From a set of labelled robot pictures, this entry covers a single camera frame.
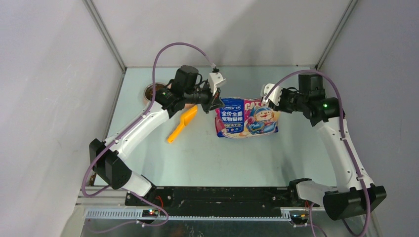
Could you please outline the yellow plastic scoop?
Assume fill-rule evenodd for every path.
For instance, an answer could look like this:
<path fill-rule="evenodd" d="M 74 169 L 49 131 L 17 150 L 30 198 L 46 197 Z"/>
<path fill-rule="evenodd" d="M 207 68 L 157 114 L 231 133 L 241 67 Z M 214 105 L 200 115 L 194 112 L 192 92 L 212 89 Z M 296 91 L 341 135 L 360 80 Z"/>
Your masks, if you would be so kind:
<path fill-rule="evenodd" d="M 168 143 L 173 143 L 174 140 L 179 136 L 179 134 L 182 132 L 184 127 L 186 127 L 190 121 L 195 117 L 198 111 L 198 106 L 194 105 L 191 108 L 189 108 L 187 111 L 181 114 L 179 119 L 179 124 L 176 127 L 176 129 L 172 132 L 172 134 L 167 138 Z"/>

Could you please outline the colourful cat food bag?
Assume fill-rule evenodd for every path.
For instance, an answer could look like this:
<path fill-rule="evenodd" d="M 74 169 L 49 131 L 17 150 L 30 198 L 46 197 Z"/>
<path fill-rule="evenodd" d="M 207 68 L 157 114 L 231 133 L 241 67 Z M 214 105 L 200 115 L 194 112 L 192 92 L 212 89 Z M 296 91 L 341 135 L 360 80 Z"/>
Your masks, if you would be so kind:
<path fill-rule="evenodd" d="M 220 138 L 243 139 L 278 132 L 280 112 L 260 99 L 223 98 L 216 109 L 215 129 Z"/>

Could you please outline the pink double pet bowl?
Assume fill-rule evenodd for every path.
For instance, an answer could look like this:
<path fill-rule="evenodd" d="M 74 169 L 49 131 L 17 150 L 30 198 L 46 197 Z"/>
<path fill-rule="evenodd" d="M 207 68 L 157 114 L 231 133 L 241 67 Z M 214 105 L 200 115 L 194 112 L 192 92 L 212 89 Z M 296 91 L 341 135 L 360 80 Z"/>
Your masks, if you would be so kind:
<path fill-rule="evenodd" d="M 162 92 L 160 92 L 160 90 L 162 90 L 162 88 L 170 88 L 171 87 L 171 83 L 168 84 L 163 84 L 163 83 L 156 83 L 155 84 L 155 101 L 157 102 L 162 102 Z M 146 89 L 144 90 L 144 101 L 145 102 L 149 102 L 152 100 L 152 96 L 153 96 L 153 85 L 150 84 L 146 87 Z"/>

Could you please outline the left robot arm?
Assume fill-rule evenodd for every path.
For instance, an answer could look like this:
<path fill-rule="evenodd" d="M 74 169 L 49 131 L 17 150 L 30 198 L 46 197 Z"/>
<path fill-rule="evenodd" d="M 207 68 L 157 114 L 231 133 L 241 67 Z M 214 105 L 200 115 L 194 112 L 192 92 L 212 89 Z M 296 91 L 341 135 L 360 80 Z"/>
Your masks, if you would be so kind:
<path fill-rule="evenodd" d="M 146 109 L 129 124 L 104 141 L 94 139 L 89 145 L 91 169 L 114 190 L 125 189 L 137 194 L 143 205 L 152 205 L 156 199 L 153 184 L 141 174 L 132 171 L 127 160 L 133 150 L 158 126 L 171 119 L 185 105 L 201 105 L 205 113 L 224 107 L 220 87 L 227 79 L 217 68 L 207 80 L 198 69 L 183 65 L 173 79 L 155 90 Z"/>

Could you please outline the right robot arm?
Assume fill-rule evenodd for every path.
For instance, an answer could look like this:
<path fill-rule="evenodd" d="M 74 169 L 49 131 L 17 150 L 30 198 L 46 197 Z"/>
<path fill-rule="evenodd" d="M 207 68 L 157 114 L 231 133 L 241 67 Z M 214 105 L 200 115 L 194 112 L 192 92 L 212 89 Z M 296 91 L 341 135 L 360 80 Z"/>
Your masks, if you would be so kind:
<path fill-rule="evenodd" d="M 336 186 L 296 179 L 289 184 L 288 202 L 293 206 L 306 201 L 318 204 L 332 220 L 370 215 L 386 198 L 386 190 L 374 184 L 356 153 L 339 92 L 335 97 L 326 96 L 323 82 L 327 77 L 321 72 L 301 70 L 295 74 L 297 89 L 267 84 L 262 89 L 262 100 L 275 111 L 300 112 L 310 121 L 326 148 Z"/>

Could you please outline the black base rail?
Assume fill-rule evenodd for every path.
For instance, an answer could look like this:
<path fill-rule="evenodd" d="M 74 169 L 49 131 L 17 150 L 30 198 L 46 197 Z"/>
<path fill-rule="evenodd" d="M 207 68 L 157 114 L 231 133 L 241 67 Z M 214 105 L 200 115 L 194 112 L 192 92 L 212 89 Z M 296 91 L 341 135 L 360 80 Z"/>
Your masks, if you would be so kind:
<path fill-rule="evenodd" d="M 157 186 L 144 198 L 169 215 L 219 217 L 274 217 L 311 204 L 287 187 Z"/>

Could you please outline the right aluminium frame post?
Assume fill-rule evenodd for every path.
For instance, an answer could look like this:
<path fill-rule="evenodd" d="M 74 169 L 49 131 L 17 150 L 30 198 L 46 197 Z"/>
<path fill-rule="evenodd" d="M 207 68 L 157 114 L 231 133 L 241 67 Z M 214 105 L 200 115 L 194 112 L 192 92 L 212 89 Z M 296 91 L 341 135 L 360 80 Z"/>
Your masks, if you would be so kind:
<path fill-rule="evenodd" d="M 346 6 L 343 14 L 341 15 L 335 29 L 333 30 L 333 33 L 331 37 L 329 38 L 324 50 L 322 51 L 319 60 L 317 61 L 315 65 L 315 69 L 319 70 L 324 65 L 328 55 L 332 51 L 335 43 L 337 42 L 341 32 L 343 31 L 346 23 L 348 22 L 349 18 L 351 17 L 353 11 L 355 10 L 356 6 L 358 5 L 358 0 L 350 0 L 348 5 Z"/>

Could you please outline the aluminium frame post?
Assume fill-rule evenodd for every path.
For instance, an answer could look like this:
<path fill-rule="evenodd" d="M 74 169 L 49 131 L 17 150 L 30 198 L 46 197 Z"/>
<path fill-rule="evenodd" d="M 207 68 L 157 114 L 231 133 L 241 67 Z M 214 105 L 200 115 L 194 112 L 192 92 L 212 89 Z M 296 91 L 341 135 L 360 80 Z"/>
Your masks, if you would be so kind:
<path fill-rule="evenodd" d="M 87 11 L 89 12 L 94 24 L 96 25 L 100 35 L 105 41 L 105 44 L 107 45 L 108 49 L 110 50 L 112 56 L 114 57 L 115 61 L 117 62 L 119 68 L 121 69 L 122 73 L 125 73 L 127 70 L 127 66 L 110 34 L 110 32 L 107 29 L 107 26 L 97 9 L 96 4 L 93 0 L 82 0 L 84 3 Z"/>
<path fill-rule="evenodd" d="M 332 51 L 335 43 L 337 42 L 341 32 L 343 31 L 346 23 L 348 22 L 349 18 L 351 17 L 353 11 L 355 10 L 356 6 L 358 5 L 358 0 L 350 0 L 348 5 L 346 6 L 343 14 L 341 15 L 335 29 L 333 30 L 333 33 L 331 37 L 329 38 L 324 50 L 322 51 L 319 60 L 317 61 L 315 65 L 315 69 L 319 70 L 324 65 L 328 55 Z"/>

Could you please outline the left aluminium frame post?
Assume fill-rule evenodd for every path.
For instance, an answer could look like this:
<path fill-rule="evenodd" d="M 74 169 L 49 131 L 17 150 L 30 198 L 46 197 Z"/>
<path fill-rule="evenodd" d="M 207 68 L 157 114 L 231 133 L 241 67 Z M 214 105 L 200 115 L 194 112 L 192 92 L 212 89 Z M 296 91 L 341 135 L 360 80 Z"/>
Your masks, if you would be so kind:
<path fill-rule="evenodd" d="M 121 69 L 122 73 L 125 73 L 127 70 L 127 66 L 110 34 L 110 32 L 107 29 L 107 26 L 97 9 L 96 4 L 93 0 L 82 0 L 84 3 L 87 11 L 89 12 L 94 24 L 96 25 L 100 35 L 105 41 L 105 44 L 107 45 L 108 49 L 110 50 L 112 56 L 114 57 L 115 61 L 117 62 L 119 68 Z"/>

